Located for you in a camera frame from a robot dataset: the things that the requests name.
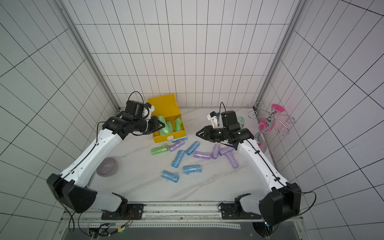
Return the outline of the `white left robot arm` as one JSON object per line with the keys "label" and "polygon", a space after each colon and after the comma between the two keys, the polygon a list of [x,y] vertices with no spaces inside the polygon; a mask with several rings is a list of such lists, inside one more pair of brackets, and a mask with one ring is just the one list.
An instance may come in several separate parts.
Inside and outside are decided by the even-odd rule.
{"label": "white left robot arm", "polygon": [[166,127],[152,114],[154,111],[150,103],[128,100],[125,110],[103,123],[96,139],[69,167],[47,178],[55,199],[77,214],[100,210],[103,219],[124,220],[130,213],[126,198],[97,192],[87,185],[110,151],[129,134],[150,135]]}

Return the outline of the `yellow plastic drawer cabinet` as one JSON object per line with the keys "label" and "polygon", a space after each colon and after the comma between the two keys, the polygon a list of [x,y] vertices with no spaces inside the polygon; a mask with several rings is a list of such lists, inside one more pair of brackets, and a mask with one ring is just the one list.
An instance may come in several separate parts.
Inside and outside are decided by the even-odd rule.
{"label": "yellow plastic drawer cabinet", "polygon": [[[173,127],[175,128],[175,120],[179,117],[181,118],[182,114],[174,94],[149,98],[147,102],[155,107],[155,111],[152,113],[153,116],[163,116],[166,121],[173,122]],[[186,136],[183,122],[181,128],[181,131],[173,132],[166,136],[162,136],[159,132],[156,132],[153,134],[153,140],[158,144],[168,140],[183,138]]]}

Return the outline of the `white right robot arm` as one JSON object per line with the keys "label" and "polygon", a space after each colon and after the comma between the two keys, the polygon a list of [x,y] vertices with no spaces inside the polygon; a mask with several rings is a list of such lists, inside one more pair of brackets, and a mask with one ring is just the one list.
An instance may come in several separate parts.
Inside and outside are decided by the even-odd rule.
{"label": "white right robot arm", "polygon": [[246,193],[235,198],[234,207],[225,211],[223,218],[263,219],[275,226],[300,214],[302,191],[298,184],[290,184],[266,158],[255,136],[241,128],[234,111],[211,112],[210,125],[196,133],[211,143],[227,141],[254,168],[260,187],[256,194]]}

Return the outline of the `green bag roll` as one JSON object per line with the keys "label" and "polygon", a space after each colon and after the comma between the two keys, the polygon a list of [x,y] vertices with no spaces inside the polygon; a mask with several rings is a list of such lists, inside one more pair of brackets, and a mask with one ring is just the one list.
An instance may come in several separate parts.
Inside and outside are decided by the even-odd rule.
{"label": "green bag roll", "polygon": [[168,151],[169,151],[169,146],[165,145],[165,146],[160,146],[160,147],[151,149],[151,154],[157,155],[157,154],[168,152]]}
{"label": "green bag roll", "polygon": [[168,126],[168,129],[169,129],[169,133],[173,133],[174,132],[174,127],[173,127],[172,121],[167,121],[167,126]]}
{"label": "green bag roll", "polygon": [[160,135],[166,136],[170,133],[170,129],[168,127],[167,121],[165,120],[164,116],[158,116],[158,120],[160,123],[161,129],[159,130]]}
{"label": "green bag roll", "polygon": [[182,128],[182,118],[181,117],[178,117],[175,119],[175,131],[176,132],[179,132],[179,131],[182,131],[183,128]]}

